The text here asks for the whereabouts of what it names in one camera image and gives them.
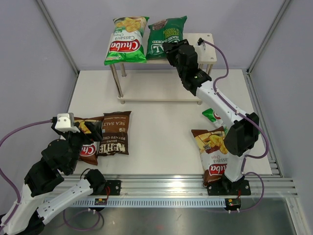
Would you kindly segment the dark green Real chips bag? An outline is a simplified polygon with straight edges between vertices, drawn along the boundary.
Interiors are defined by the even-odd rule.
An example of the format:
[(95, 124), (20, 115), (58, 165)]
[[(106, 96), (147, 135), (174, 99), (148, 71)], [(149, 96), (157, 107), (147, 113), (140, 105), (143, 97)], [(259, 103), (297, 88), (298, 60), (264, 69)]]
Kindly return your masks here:
[(146, 59), (165, 58), (163, 43), (177, 43), (183, 40), (186, 20), (187, 16), (168, 18), (149, 25), (150, 34), (147, 41)]

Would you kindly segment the green Chuba cassava chips bag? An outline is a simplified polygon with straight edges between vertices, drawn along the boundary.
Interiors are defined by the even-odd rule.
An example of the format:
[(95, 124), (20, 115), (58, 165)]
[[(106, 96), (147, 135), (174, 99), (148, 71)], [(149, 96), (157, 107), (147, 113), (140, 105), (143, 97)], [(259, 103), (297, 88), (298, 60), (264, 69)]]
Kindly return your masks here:
[(115, 63), (146, 63), (143, 35), (149, 17), (132, 16), (115, 18), (104, 65)]

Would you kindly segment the green Chuba seaweed chips bag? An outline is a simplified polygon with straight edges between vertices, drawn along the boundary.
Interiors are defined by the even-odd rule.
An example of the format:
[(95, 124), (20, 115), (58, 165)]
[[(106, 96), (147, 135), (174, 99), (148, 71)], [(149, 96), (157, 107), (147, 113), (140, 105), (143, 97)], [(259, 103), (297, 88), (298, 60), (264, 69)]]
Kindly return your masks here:
[(215, 127), (219, 128), (224, 126), (223, 120), (214, 112), (213, 109), (209, 108), (203, 111), (202, 115), (205, 116)]

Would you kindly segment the brown Chuba cassava chips bag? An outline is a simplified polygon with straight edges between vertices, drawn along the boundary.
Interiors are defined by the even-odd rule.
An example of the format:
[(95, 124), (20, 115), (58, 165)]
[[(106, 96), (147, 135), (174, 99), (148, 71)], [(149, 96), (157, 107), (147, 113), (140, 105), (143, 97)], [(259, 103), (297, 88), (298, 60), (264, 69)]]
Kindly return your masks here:
[(224, 128), (219, 127), (213, 131), (193, 129), (191, 133), (199, 148), (204, 183), (209, 184), (221, 179), (229, 157), (229, 151), (224, 144)]

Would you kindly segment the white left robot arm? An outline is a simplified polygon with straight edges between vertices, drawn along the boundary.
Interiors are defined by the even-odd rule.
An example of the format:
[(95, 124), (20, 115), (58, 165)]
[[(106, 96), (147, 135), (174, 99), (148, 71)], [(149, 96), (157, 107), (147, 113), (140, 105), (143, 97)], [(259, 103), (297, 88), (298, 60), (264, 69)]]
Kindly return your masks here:
[(73, 121), (67, 129), (59, 128), (58, 118), (49, 120), (51, 128), (63, 139), (49, 143), (24, 178), (22, 190), (11, 209), (0, 218), (0, 229), (6, 235), (38, 235), (61, 211), (87, 195), (105, 191), (106, 179), (98, 169), (91, 169), (73, 187), (44, 205), (44, 199), (64, 181), (63, 175), (74, 173), (83, 145), (102, 139), (101, 126), (87, 122), (85, 134)]

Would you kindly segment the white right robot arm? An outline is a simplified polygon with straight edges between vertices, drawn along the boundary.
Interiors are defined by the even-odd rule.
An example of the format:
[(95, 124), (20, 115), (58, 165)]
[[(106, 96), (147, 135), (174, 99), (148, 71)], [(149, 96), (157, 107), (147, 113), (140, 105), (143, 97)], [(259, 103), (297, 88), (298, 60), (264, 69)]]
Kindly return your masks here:
[(246, 157), (259, 138), (259, 117), (248, 114), (224, 98), (217, 89), (216, 82), (199, 68), (195, 48), (182, 40), (176, 43), (163, 43), (169, 64), (178, 71), (186, 90), (208, 104), (223, 120), (228, 128), (224, 145), (229, 152), (228, 163), (222, 177), (208, 183), (210, 196), (248, 196), (251, 194), (248, 180), (243, 170)]

